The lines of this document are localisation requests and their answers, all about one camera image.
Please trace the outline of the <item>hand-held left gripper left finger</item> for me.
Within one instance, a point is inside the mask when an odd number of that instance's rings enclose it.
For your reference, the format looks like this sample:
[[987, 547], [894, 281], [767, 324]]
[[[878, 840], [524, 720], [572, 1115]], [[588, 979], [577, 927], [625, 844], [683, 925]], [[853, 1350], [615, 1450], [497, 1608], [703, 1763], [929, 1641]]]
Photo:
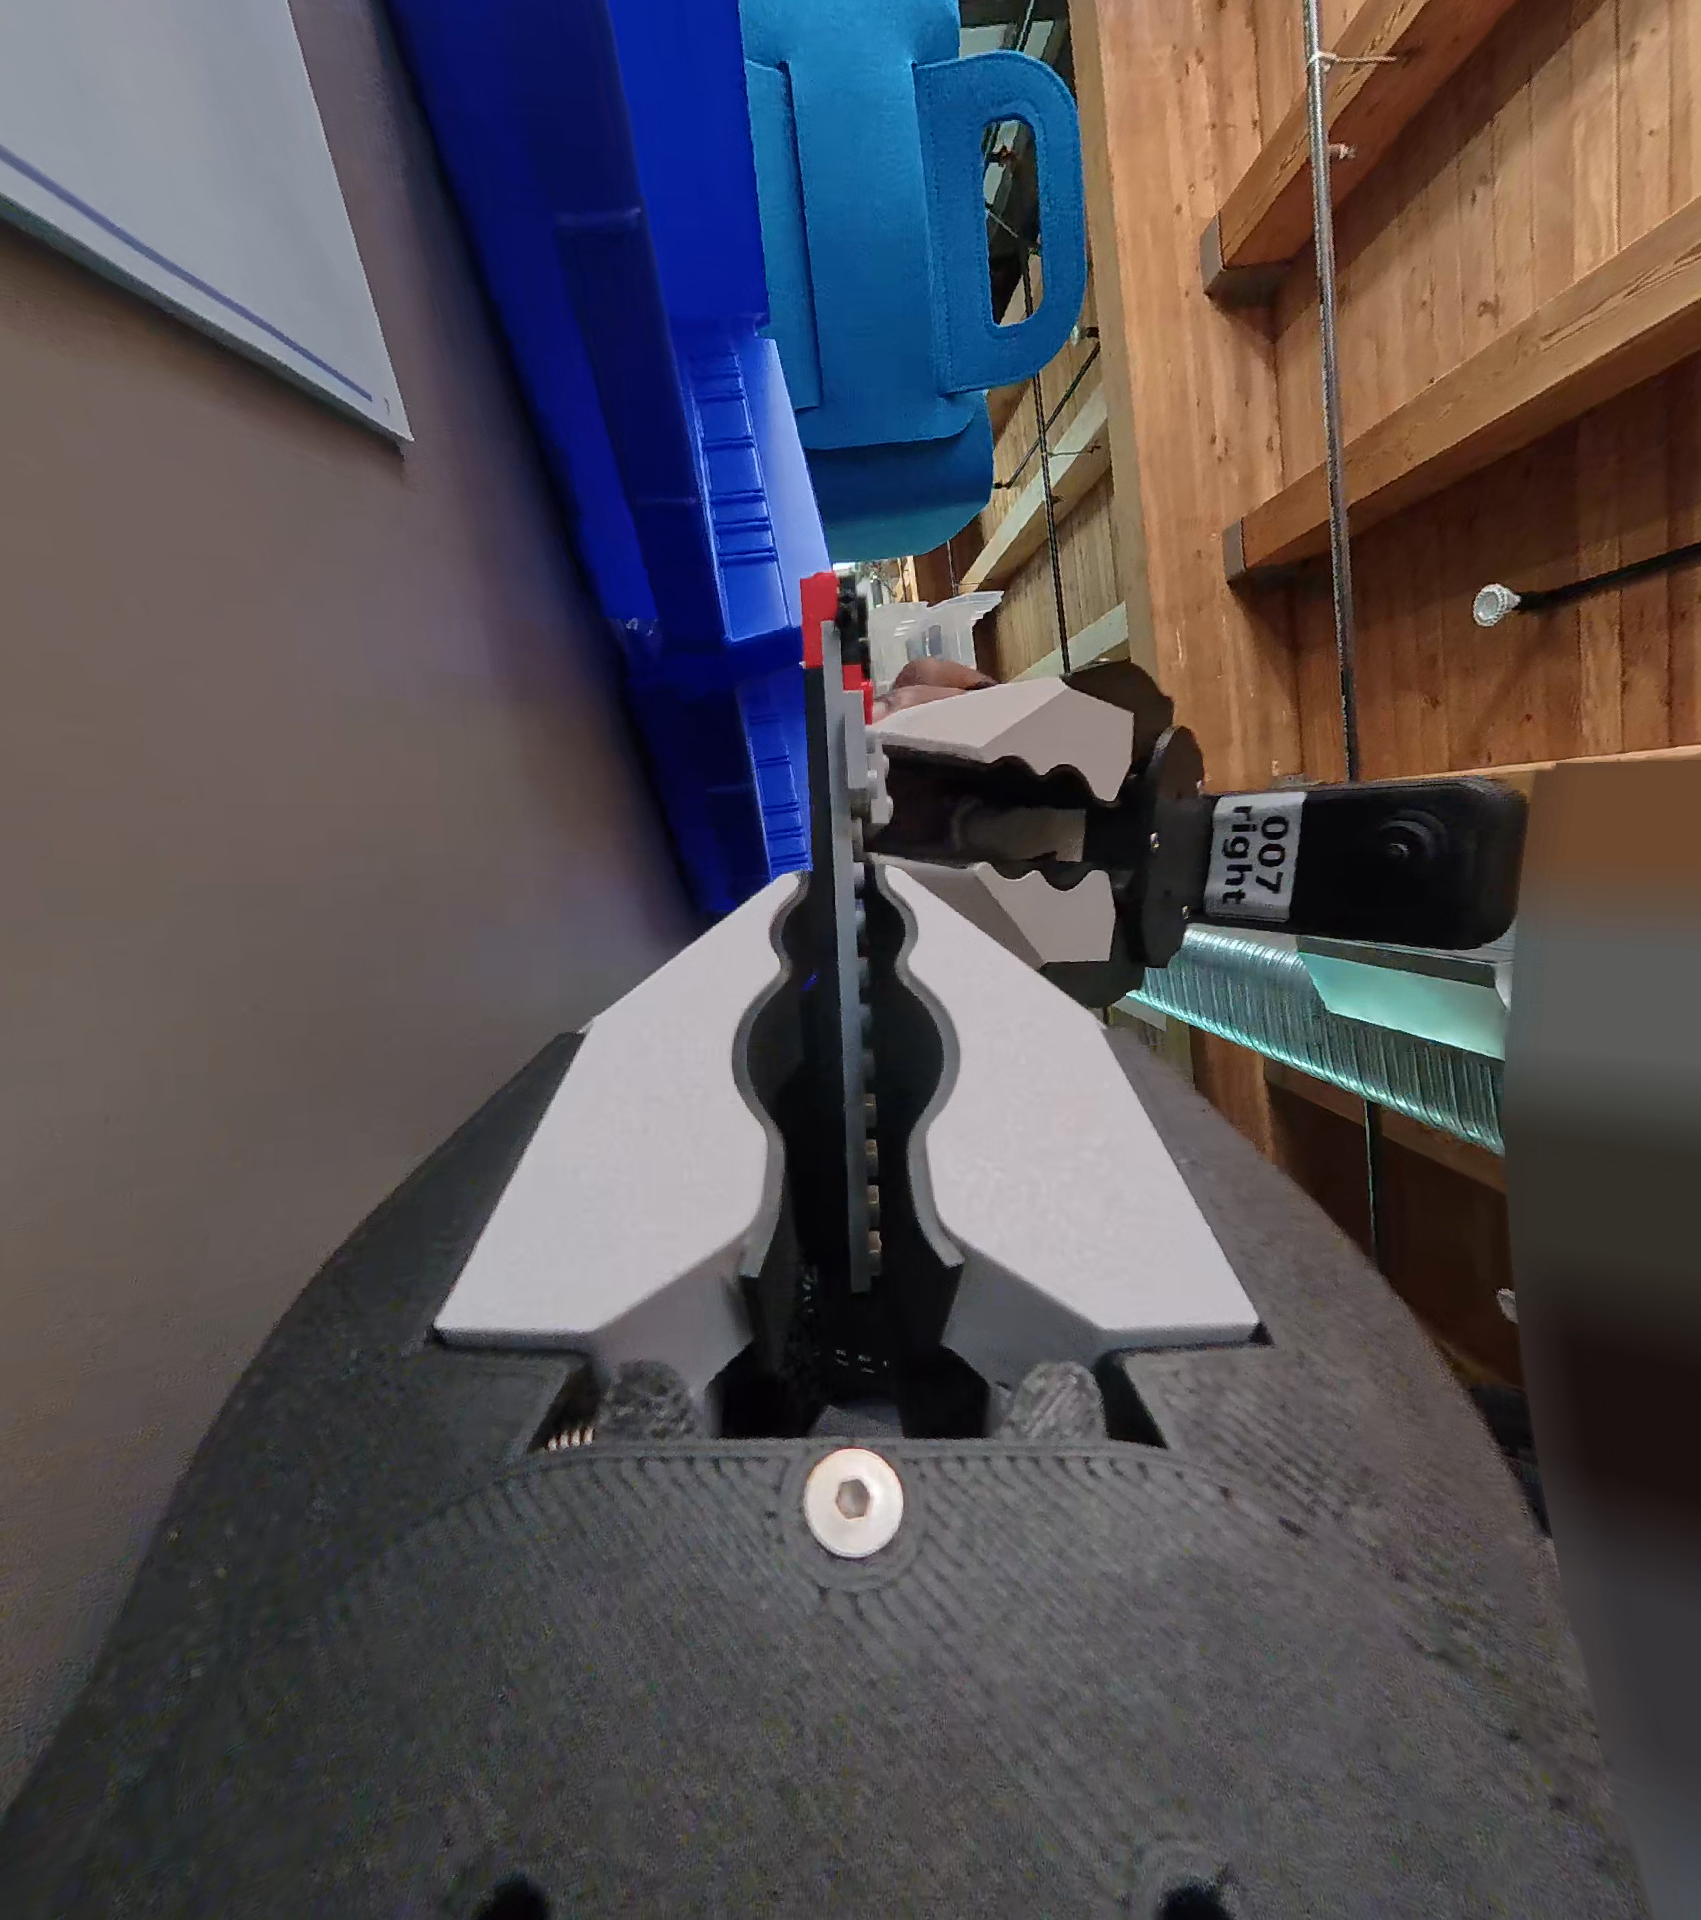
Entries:
[[651, 1361], [688, 1388], [745, 1351], [743, 1273], [783, 1192], [745, 1038], [789, 978], [803, 881], [769, 881], [585, 1027], [434, 1315], [444, 1344], [585, 1355], [600, 1379]]

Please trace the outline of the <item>silver ventilation duct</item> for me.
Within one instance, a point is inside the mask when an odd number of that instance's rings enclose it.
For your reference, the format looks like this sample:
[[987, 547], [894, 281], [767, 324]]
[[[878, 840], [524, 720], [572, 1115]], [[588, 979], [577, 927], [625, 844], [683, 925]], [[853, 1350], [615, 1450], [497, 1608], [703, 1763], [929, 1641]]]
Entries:
[[1122, 1009], [1501, 1155], [1510, 982], [1506, 944], [1460, 956], [1198, 923]]

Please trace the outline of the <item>clear plastic storage container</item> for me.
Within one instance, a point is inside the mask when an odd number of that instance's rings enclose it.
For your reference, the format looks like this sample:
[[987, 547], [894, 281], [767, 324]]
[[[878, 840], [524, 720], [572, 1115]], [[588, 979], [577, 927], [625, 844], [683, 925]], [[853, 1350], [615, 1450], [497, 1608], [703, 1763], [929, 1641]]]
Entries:
[[963, 592], [941, 602], [887, 599], [868, 611], [871, 680], [894, 684], [912, 659], [954, 659], [975, 665], [975, 629], [997, 611], [1001, 590]]

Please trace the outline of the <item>wooden wall structure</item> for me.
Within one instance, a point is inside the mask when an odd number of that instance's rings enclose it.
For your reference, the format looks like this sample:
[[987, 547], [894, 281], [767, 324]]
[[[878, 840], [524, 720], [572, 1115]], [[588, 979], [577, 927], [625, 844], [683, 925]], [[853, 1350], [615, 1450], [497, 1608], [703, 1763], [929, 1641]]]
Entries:
[[[1701, 1], [1321, 8], [1360, 777], [1701, 752]], [[907, 596], [1343, 780], [1300, 3], [961, 16], [1079, 93], [1090, 281]]]

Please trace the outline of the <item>person's right hand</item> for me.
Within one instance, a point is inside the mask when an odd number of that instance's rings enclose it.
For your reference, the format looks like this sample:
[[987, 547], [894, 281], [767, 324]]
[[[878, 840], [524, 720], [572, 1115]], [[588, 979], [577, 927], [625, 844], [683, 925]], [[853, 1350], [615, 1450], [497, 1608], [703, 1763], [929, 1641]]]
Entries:
[[961, 659], [912, 658], [907, 659], [889, 690], [876, 698], [874, 711], [878, 718], [889, 718], [997, 684], [997, 677]]

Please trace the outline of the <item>blue plastic bin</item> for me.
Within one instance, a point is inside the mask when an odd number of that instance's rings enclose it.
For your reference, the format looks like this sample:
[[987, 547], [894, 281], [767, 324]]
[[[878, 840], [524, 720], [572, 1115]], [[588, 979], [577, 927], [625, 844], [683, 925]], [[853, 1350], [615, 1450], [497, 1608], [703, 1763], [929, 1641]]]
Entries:
[[715, 919], [812, 859], [800, 654], [787, 628], [715, 652], [632, 650], [622, 665], [675, 848]]
[[738, 3], [398, 1], [388, 16], [598, 610], [647, 672], [799, 668], [820, 568], [787, 404]]

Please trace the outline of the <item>grey threaded rod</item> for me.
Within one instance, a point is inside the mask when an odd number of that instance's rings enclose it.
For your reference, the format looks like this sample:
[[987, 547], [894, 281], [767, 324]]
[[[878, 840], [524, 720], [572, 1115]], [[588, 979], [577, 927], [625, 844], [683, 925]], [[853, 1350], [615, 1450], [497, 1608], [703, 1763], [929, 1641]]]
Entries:
[[1304, 109], [1311, 158], [1313, 243], [1319, 294], [1321, 407], [1333, 571], [1335, 648], [1343, 723], [1343, 780], [1363, 775], [1357, 702], [1357, 605], [1350, 577], [1350, 533], [1344, 485], [1343, 367], [1338, 331], [1338, 257], [1335, 236], [1333, 142], [1328, 137], [1328, 71], [1335, 57], [1322, 36], [1322, 8], [1303, 1]]

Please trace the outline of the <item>grey plate with red bricks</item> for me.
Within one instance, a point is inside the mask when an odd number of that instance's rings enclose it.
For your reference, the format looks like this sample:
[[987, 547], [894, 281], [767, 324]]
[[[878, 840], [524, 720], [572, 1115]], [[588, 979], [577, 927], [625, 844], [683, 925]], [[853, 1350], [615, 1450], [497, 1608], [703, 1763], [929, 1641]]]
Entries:
[[862, 691], [847, 677], [843, 583], [830, 568], [800, 583], [800, 638], [811, 793], [806, 1046], [815, 1100], [822, 1249], [851, 1297], [880, 1272], [876, 1174], [868, 1152], [867, 984], [862, 951], [862, 842], [854, 789], [862, 758]]

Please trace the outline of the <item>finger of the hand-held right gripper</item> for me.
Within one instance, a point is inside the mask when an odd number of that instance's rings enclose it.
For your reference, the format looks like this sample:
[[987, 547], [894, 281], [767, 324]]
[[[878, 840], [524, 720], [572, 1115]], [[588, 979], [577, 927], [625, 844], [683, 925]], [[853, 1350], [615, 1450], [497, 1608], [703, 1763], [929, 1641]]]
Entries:
[[872, 851], [1031, 968], [1103, 964], [1117, 941], [1109, 876], [1087, 818], [950, 818], [885, 827]]
[[878, 713], [864, 731], [899, 803], [1113, 808], [1135, 718], [1064, 680], [993, 684]]

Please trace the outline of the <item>light blue felt bag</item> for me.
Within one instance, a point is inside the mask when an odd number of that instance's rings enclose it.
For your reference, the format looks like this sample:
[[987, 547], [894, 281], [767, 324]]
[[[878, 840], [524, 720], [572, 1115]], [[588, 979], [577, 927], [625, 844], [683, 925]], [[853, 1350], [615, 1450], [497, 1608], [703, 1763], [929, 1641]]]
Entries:
[[[1077, 102], [1043, 59], [961, 51], [959, 3], [745, 1], [774, 339], [836, 564], [952, 540], [993, 492], [987, 393], [1068, 341], [1089, 281]], [[1041, 298], [998, 318], [985, 135], [1028, 129]]]

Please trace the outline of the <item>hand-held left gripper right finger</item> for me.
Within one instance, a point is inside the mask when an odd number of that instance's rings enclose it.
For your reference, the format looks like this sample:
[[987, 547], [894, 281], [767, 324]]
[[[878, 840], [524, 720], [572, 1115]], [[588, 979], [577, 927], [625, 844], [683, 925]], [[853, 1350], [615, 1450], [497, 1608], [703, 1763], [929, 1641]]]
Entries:
[[876, 877], [942, 1056], [909, 1141], [917, 1218], [959, 1259], [942, 1344], [1016, 1383], [1044, 1361], [1250, 1341], [1259, 1311], [1103, 1022], [917, 876]]

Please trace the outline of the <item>open instruction booklet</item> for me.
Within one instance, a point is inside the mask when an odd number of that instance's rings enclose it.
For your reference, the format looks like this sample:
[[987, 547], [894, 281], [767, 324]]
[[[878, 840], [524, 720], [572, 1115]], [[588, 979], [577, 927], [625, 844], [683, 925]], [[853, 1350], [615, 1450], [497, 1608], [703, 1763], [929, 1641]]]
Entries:
[[410, 439], [285, 1], [0, 1], [0, 215]]

